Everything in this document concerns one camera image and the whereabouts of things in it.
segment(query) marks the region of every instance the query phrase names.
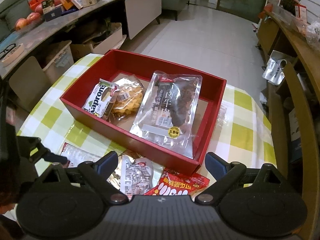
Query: red apple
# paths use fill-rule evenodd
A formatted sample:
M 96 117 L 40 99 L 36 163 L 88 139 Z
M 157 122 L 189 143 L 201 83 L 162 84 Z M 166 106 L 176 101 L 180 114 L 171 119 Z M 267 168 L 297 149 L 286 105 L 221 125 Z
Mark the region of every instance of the red apple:
M 16 31 L 22 29 L 23 27 L 27 26 L 29 24 L 28 20 L 25 18 L 20 18 L 16 24 L 14 25 L 14 28 Z
M 37 7 L 35 8 L 35 12 L 43 14 L 42 4 L 37 5 Z
M 40 13 L 34 13 L 34 12 L 32 12 L 32 13 L 30 13 L 30 14 L 28 15 L 27 21 L 28 21 L 28 23 L 30 24 L 31 22 L 39 19 L 40 17 L 41 17 L 41 14 L 40 14 Z

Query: white floor tile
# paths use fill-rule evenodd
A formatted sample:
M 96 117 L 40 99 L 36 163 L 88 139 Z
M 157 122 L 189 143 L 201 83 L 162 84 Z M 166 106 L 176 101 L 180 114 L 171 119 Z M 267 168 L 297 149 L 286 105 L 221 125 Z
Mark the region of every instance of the white floor tile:
M 178 21 L 165 15 L 158 27 L 148 26 L 126 50 L 169 60 L 225 78 L 259 103 L 266 87 L 258 39 L 246 19 L 203 6 L 186 5 Z M 153 28 L 161 30 L 153 33 Z

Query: plastic tablecloth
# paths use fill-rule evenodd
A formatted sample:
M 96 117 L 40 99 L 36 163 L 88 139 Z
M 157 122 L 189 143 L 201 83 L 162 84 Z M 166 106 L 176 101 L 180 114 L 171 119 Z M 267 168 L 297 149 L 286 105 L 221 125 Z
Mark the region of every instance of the plastic tablecloth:
M 122 153 L 124 147 L 76 121 L 59 99 L 101 57 L 89 54 L 70 67 L 41 98 L 17 134 L 41 138 L 43 145 L 55 154 L 60 154 L 64 142 L 101 157 L 112 150 Z M 226 85 L 209 151 L 248 168 L 260 168 L 264 162 L 276 165 L 271 124 L 244 90 Z M 49 165 L 41 159 L 36 164 L 39 175 Z M 204 165 L 198 173 L 209 178 L 210 184 L 215 182 Z

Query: clear plastic bag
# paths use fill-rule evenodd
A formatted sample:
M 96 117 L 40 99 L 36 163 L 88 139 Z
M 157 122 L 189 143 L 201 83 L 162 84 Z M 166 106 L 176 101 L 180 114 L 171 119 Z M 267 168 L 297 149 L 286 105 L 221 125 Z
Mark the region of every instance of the clear plastic bag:
M 129 115 L 136 114 L 146 92 L 135 75 L 122 78 L 115 84 L 118 85 L 120 92 L 111 110 L 111 122 L 118 122 Z
M 309 46 L 315 51 L 320 52 L 320 19 L 313 21 L 306 27 L 306 39 Z
M 130 132 L 190 158 L 201 82 L 198 75 L 155 71 Z

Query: red bag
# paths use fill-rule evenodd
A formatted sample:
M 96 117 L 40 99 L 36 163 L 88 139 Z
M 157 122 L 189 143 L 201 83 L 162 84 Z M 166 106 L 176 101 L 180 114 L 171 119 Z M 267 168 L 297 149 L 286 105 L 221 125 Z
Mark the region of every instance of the red bag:
M 210 180 L 198 173 L 191 177 L 173 170 L 164 169 L 158 185 L 144 195 L 190 195 L 192 192 L 207 187 Z

